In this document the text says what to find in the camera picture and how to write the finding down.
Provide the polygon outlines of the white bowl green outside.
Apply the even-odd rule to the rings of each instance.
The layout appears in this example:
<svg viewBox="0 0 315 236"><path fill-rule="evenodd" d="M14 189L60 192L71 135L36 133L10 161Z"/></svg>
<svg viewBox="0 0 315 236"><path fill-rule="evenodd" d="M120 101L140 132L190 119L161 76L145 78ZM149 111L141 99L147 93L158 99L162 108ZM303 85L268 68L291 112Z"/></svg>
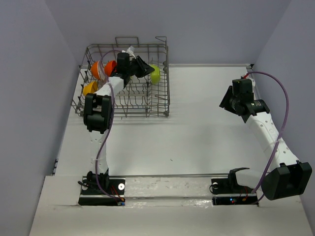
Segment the white bowl green outside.
<svg viewBox="0 0 315 236"><path fill-rule="evenodd" d="M151 64L150 67L154 69L154 71L150 73L151 82L153 85L156 85L160 82L160 69L154 64Z"/></svg>

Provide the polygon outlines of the red orange bowl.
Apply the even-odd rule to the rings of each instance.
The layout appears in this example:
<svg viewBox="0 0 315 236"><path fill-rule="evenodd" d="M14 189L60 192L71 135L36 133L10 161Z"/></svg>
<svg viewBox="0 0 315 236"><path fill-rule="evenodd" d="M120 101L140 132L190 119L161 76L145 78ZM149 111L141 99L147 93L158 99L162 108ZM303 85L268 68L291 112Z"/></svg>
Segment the red orange bowl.
<svg viewBox="0 0 315 236"><path fill-rule="evenodd" d="M112 72L115 71L115 67L117 66L117 62L115 60L111 60L107 62L107 64L104 67L105 74L110 77Z"/></svg>

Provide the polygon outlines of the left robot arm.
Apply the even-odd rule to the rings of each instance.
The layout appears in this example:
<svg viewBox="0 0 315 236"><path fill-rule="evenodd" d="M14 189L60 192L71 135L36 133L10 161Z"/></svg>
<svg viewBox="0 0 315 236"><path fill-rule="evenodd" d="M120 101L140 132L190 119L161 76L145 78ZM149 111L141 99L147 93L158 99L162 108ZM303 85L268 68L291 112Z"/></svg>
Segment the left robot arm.
<svg viewBox="0 0 315 236"><path fill-rule="evenodd" d="M154 71L153 67L134 54L132 47L118 52L116 60L107 64L99 60L91 66L95 80L83 88L83 122L91 141L90 171L82 183L85 188L113 198L107 193L110 178L106 142L114 121L115 96L128 85L131 77L143 78Z"/></svg>

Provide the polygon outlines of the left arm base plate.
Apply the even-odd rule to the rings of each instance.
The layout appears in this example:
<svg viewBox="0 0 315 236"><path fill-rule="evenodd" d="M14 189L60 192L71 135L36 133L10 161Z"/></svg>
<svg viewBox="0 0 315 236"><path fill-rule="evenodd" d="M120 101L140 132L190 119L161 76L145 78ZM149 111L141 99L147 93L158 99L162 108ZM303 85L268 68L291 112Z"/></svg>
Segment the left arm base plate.
<svg viewBox="0 0 315 236"><path fill-rule="evenodd" d="M81 206L108 206L118 207L125 205L126 180L123 178L109 179L109 186L104 194L96 183L89 184L87 179L78 181L80 196L78 204Z"/></svg>

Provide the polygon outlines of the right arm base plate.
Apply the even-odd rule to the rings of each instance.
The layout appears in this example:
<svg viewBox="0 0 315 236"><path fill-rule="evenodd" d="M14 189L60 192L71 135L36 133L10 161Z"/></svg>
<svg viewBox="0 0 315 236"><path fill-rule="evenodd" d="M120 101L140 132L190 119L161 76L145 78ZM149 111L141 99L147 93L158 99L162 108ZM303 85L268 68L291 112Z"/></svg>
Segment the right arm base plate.
<svg viewBox="0 0 315 236"><path fill-rule="evenodd" d="M234 185L228 178L211 179L209 191L213 206L258 205L258 197L249 187Z"/></svg>

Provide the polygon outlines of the yellow bowl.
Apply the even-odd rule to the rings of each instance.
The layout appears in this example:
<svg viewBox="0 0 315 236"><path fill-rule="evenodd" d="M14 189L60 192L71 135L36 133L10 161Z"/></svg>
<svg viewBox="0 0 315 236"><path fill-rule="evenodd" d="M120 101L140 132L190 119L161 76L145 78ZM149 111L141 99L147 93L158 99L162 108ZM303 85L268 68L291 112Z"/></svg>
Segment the yellow bowl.
<svg viewBox="0 0 315 236"><path fill-rule="evenodd" d="M93 81L83 87L82 94L86 96L88 93L95 93L97 91L98 91L98 83L96 81Z"/></svg>

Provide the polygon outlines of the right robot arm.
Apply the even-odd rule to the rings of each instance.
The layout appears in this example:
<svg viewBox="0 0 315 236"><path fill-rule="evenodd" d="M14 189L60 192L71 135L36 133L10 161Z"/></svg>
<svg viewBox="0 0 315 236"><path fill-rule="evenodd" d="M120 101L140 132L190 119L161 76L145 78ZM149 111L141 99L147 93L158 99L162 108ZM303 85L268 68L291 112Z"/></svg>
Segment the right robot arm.
<svg viewBox="0 0 315 236"><path fill-rule="evenodd" d="M269 200L302 195L312 168L308 162L302 163L279 136L267 104L262 99L255 99L252 80L233 80L220 107L242 118L268 159L263 172L250 168L230 170L227 189L237 193L248 187L253 192L262 191Z"/></svg>

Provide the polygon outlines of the white bowl orange outside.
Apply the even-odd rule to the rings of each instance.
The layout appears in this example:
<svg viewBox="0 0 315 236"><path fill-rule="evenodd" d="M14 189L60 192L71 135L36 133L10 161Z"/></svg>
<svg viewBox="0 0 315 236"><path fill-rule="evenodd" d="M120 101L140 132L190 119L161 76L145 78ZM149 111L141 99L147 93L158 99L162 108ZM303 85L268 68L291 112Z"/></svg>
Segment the white bowl orange outside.
<svg viewBox="0 0 315 236"><path fill-rule="evenodd" d="M104 67L102 62L99 60L97 62L95 62L92 66L91 66L91 74L93 77L95 77L97 80L105 80L105 72L104 72Z"/></svg>

